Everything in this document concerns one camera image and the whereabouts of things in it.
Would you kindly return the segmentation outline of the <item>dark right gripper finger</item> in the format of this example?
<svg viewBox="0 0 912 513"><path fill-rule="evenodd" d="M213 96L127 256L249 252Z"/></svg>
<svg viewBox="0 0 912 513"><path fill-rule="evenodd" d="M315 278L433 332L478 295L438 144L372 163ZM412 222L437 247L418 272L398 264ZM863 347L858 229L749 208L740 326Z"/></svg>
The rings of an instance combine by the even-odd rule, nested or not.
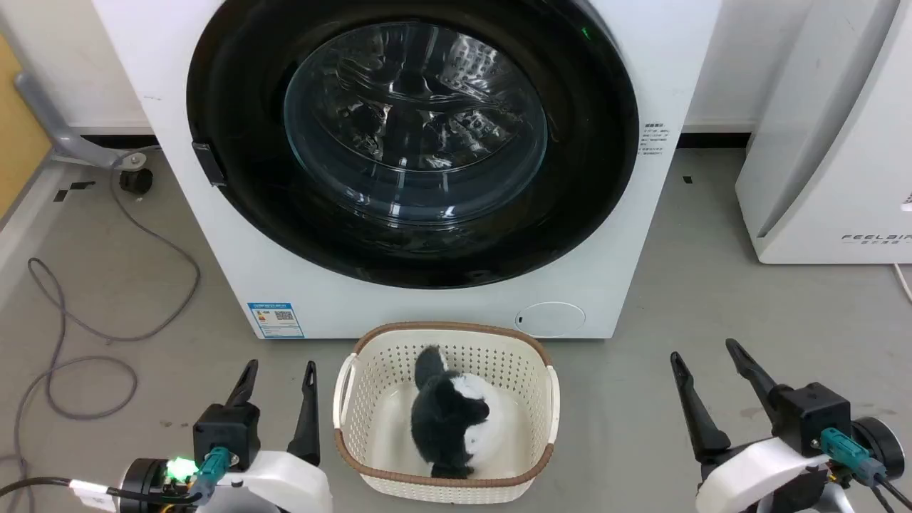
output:
<svg viewBox="0 0 912 513"><path fill-rule="evenodd" d="M730 450L732 442L711 418L703 400L698 396L693 374L677 351L670 354L670 364L694 457L702 465L715 465L717 459Z"/></svg>
<svg viewBox="0 0 912 513"><path fill-rule="evenodd" d="M750 356L739 341L727 338L725 347L730 357L732 357L735 370L739 373L739 376L748 380L752 389L755 390L755 394L771 422L772 430L778 430L782 421L782 415L779 413L782 394L794 390L794 388L788 384L775 382L766 373L762 365Z"/></svg>

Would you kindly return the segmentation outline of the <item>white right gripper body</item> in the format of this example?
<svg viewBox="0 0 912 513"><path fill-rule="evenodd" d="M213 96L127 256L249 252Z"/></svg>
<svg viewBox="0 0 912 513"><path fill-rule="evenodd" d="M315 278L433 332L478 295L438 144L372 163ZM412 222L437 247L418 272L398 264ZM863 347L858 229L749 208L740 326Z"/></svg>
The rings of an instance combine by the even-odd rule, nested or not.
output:
<svg viewBox="0 0 912 513"><path fill-rule="evenodd" d="M830 457L805 457L781 438L747 445L714 470L698 488L698 512L805 512L817 506L827 481L821 465Z"/></svg>

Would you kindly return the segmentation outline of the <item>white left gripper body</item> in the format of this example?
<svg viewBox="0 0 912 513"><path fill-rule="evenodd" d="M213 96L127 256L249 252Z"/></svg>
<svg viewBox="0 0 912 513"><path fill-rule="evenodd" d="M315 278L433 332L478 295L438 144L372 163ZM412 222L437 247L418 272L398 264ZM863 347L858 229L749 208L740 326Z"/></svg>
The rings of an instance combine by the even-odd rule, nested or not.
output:
<svg viewBox="0 0 912 513"><path fill-rule="evenodd" d="M261 451L247 471L227 473L211 497L212 512L332 512L328 477L281 451Z"/></svg>

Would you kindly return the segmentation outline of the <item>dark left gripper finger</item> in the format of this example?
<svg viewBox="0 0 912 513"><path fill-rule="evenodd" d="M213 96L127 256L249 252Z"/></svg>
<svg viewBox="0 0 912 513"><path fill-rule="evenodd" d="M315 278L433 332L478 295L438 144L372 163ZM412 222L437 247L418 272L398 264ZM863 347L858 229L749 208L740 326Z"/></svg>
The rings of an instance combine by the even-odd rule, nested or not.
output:
<svg viewBox="0 0 912 513"><path fill-rule="evenodd" d="M294 435L287 445L287 452L306 463L321 465L321 446L317 397L317 367L315 361L306 364L301 383L301 406Z"/></svg>
<svg viewBox="0 0 912 513"><path fill-rule="evenodd" d="M235 386L232 388L232 391L226 400L226 407L242 407L243 405L248 405L249 400L253 396L258 369L259 361L257 358L251 358L244 369L242 369L237 383L235 383Z"/></svg>

